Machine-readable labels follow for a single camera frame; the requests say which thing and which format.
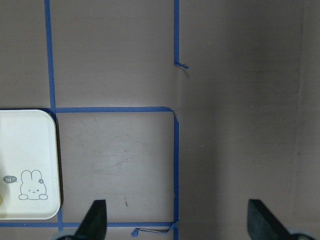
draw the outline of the bunny drawing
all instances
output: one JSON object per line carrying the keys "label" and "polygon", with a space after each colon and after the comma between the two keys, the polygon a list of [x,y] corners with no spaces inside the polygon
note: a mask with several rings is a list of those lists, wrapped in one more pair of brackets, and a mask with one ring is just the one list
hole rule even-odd
{"label": "bunny drawing", "polygon": [[47,188],[42,179],[39,170],[28,171],[21,173],[22,184],[20,186],[20,200],[46,200],[48,199]]}

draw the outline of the bunny paw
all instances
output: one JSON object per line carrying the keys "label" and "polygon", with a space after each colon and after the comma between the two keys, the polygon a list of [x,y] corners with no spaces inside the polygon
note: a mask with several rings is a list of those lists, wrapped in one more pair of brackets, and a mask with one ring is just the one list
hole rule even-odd
{"label": "bunny paw", "polygon": [[19,195],[19,199],[20,200],[27,200],[28,199],[28,195],[21,194],[21,195]]}
{"label": "bunny paw", "polygon": [[46,195],[46,194],[41,194],[41,195],[39,195],[39,199],[41,199],[41,200],[47,200],[47,199],[48,199],[48,195]]}

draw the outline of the white plate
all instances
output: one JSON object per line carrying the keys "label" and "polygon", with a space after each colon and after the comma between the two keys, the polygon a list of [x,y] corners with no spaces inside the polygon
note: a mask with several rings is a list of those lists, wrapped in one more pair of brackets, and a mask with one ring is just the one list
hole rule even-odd
{"label": "white plate", "polygon": [[49,219],[60,208],[56,127],[41,110],[0,110],[0,219]]}

